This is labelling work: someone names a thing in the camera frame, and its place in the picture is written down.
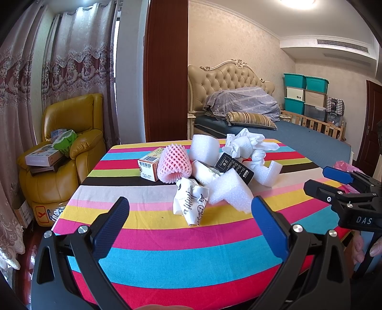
blue gripper pad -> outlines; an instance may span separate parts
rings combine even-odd
[[[97,260],[105,258],[109,254],[115,239],[129,216],[129,201],[124,197],[118,198],[109,212],[111,214],[93,238],[93,256]]]
[[[272,210],[259,197],[252,200],[251,210],[273,254],[285,262],[289,256],[288,237],[272,216]]]
[[[325,167],[322,170],[322,174],[327,179],[331,179],[331,180],[340,182],[342,184],[350,184],[350,183],[353,183],[354,181],[350,173],[342,171],[342,170],[338,170],[332,167]]]

silver screw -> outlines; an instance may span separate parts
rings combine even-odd
[[[300,232],[302,232],[304,230],[303,227],[300,224],[295,224],[295,225],[293,225],[292,228],[297,233],[300,233]]]
[[[335,230],[329,230],[329,236],[330,237],[337,237],[337,232]]]
[[[44,232],[44,238],[49,238],[52,236],[52,231],[51,230],[47,230],[46,232]]]
[[[84,234],[84,233],[87,232],[87,230],[88,230],[88,227],[87,227],[86,225],[82,225],[82,226],[80,226],[80,227],[78,228],[77,231],[78,231],[80,234]]]

floor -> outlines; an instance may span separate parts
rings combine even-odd
[[[32,222],[24,231],[25,253],[18,255],[20,270],[15,272],[15,292],[23,304],[31,303],[31,281],[34,269],[34,260],[44,232],[50,227],[41,227]]]

blue bed sheet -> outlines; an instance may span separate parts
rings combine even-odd
[[[263,134],[266,138],[277,139],[324,168],[333,166],[337,161],[349,162],[351,147],[339,140],[320,132],[293,123],[279,121],[277,130],[247,127],[250,132]],[[238,134],[244,127],[228,126],[226,121],[218,121],[210,116],[198,116],[195,126],[216,138],[225,138],[229,134]]]

barcode label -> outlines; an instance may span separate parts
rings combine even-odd
[[[143,163],[143,162],[139,162],[139,163],[141,164],[141,166],[148,167],[148,168],[151,167],[151,164],[149,163]]]
[[[153,157],[153,156],[146,156],[143,160],[147,160],[147,161],[156,161],[158,158],[156,157]]]

